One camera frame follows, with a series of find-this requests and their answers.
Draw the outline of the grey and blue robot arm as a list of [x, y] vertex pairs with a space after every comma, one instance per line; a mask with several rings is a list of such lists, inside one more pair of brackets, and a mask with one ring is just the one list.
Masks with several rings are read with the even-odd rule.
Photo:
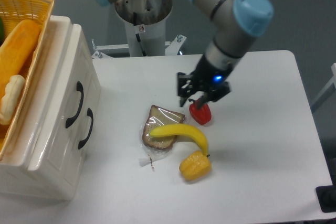
[[[172, 0], [96, 0], [113, 4], [127, 32], [129, 53], [161, 56], [165, 51], [166, 19]], [[216, 102], [230, 92], [227, 77], [254, 41], [262, 36], [274, 15], [269, 0], [189, 0], [217, 27], [196, 68], [177, 74], [180, 106], [202, 92], [199, 106]]]

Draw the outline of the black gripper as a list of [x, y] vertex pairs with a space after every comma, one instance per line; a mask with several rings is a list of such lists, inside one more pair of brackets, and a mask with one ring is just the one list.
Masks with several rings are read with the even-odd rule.
[[197, 110], [200, 110], [208, 102], [219, 101], [231, 92], [229, 82], [226, 79], [232, 71], [233, 65], [230, 62], [225, 63], [224, 70], [222, 70], [214, 67], [205, 55], [202, 55], [192, 73], [177, 73], [179, 106], [182, 108], [188, 98], [199, 91], [202, 91], [203, 95], [195, 102]]

